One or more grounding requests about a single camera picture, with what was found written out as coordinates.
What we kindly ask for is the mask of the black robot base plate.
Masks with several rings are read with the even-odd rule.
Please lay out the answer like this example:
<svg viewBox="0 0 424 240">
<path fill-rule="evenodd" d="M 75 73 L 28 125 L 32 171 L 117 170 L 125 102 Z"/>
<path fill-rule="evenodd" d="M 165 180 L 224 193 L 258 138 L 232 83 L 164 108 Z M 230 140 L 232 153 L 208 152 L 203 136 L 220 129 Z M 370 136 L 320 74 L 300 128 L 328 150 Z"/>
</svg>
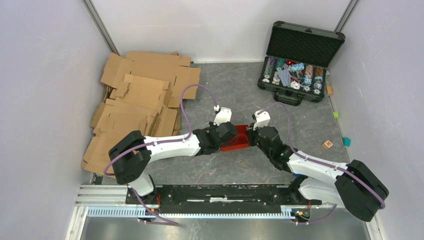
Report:
<svg viewBox="0 0 424 240">
<path fill-rule="evenodd" d="M 157 205 L 161 214 L 276 214 L 281 206 L 322 204 L 278 184 L 164 184 L 142 200 L 146 205 Z"/>
</svg>

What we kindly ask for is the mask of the teal cube block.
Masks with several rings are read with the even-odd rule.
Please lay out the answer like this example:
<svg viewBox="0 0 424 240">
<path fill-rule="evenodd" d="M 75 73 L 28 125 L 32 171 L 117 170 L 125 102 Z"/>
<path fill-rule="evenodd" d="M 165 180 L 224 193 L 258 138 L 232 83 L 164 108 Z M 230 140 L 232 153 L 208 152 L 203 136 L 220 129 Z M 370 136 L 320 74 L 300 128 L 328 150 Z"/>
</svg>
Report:
<svg viewBox="0 0 424 240">
<path fill-rule="evenodd" d="M 351 146 L 351 139 L 349 137 L 342 137 L 343 146 L 348 148 Z"/>
</svg>

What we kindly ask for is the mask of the stack of flat brown cardboard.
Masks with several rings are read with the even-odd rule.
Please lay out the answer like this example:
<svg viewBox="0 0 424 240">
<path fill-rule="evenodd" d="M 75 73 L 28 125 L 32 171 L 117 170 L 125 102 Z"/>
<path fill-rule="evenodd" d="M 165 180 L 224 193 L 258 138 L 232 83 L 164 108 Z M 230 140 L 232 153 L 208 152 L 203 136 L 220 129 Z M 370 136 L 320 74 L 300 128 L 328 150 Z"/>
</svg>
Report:
<svg viewBox="0 0 424 240">
<path fill-rule="evenodd" d="M 169 137 L 180 132 L 180 103 L 196 97 L 201 70 L 191 58 L 130 51 L 111 53 L 100 81 L 105 97 L 90 126 L 93 138 L 83 156 L 84 170 L 101 175 L 108 167 L 109 150 L 132 131 L 145 136 Z"/>
</svg>

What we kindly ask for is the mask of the small brown wooden block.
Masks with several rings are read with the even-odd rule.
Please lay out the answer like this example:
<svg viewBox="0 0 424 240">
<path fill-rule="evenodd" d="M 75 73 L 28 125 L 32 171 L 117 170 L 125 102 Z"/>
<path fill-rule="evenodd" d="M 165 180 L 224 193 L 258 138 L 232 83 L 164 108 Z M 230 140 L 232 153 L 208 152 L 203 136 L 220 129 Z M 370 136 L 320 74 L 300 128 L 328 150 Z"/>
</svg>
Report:
<svg viewBox="0 0 424 240">
<path fill-rule="evenodd" d="M 333 94 L 333 88 L 329 85 L 326 86 L 326 92 L 328 96 L 331 96 Z"/>
</svg>

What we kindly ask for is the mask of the red paper box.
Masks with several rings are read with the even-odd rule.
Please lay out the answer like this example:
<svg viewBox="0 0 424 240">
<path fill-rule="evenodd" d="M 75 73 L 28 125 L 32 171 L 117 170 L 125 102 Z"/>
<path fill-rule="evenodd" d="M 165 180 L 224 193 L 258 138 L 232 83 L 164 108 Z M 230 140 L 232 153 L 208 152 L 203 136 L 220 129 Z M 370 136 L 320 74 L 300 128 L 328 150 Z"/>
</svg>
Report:
<svg viewBox="0 0 424 240">
<path fill-rule="evenodd" d="M 246 134 L 248 130 L 248 125 L 236 125 L 237 130 L 237 136 L 234 137 L 231 142 L 223 147 L 221 147 L 221 151 L 227 152 L 227 151 L 233 151 L 233 150 L 239 150 L 239 149 L 245 149 L 249 148 L 249 139 Z"/>
</svg>

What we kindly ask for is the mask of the wooden letter block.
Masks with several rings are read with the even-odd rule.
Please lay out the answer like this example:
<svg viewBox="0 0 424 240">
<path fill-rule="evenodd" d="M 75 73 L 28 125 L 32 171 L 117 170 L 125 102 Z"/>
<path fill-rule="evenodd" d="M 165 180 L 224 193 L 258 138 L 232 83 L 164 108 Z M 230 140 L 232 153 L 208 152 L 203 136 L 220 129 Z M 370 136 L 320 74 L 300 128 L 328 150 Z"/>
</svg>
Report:
<svg viewBox="0 0 424 240">
<path fill-rule="evenodd" d="M 326 140 L 321 146 L 325 150 L 329 150 L 334 144 L 330 140 Z"/>
</svg>

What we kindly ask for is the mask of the aluminium frame rail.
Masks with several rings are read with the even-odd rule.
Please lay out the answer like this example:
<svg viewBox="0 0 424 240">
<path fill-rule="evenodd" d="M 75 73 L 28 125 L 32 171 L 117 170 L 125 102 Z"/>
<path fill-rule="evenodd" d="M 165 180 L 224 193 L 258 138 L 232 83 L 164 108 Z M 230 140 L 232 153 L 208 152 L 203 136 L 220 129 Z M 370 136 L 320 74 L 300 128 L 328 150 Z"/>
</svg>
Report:
<svg viewBox="0 0 424 240">
<path fill-rule="evenodd" d="M 295 211 L 307 205 L 278 184 L 158 185 L 157 197 L 144 205 L 125 185 L 82 185 L 66 239 L 81 239 L 89 217 L 293 220 Z"/>
</svg>

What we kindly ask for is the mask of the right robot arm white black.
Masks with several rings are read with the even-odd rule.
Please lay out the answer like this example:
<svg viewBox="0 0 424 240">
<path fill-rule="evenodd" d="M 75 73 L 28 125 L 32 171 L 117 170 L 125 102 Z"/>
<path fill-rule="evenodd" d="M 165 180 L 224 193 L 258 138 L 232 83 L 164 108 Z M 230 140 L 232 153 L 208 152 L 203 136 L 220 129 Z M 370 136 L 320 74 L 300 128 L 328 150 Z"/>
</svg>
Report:
<svg viewBox="0 0 424 240">
<path fill-rule="evenodd" d="M 288 191 L 293 203 L 328 202 L 364 222 L 385 208 L 390 192 L 362 161 L 332 162 L 308 155 L 284 144 L 271 126 L 251 127 L 246 135 L 250 146 L 258 147 L 276 169 L 298 175 Z"/>
</svg>

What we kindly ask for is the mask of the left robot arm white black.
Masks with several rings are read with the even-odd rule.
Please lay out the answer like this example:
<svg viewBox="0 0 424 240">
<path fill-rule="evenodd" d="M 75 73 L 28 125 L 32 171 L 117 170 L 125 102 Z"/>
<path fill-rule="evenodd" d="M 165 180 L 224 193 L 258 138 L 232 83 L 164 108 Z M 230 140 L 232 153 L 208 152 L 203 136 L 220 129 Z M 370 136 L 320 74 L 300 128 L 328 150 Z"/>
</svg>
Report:
<svg viewBox="0 0 424 240">
<path fill-rule="evenodd" d="M 236 127 L 230 122 L 168 137 L 144 136 L 134 130 L 109 150 L 110 163 L 104 174 L 112 169 L 119 185 L 129 185 L 140 200 L 151 204 L 157 198 L 157 190 L 152 178 L 144 172 L 149 163 L 179 156 L 211 155 L 233 143 L 237 135 Z"/>
</svg>

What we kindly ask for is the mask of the black poker chip case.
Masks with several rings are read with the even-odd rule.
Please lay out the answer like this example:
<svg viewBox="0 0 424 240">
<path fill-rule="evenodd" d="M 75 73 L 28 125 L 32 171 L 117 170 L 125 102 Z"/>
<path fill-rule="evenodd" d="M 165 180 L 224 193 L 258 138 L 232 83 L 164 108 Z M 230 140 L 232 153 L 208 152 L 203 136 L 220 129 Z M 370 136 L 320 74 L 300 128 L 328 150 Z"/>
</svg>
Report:
<svg viewBox="0 0 424 240">
<path fill-rule="evenodd" d="M 274 22 L 257 86 L 284 104 L 321 102 L 327 67 L 345 40 L 342 32 Z"/>
</svg>

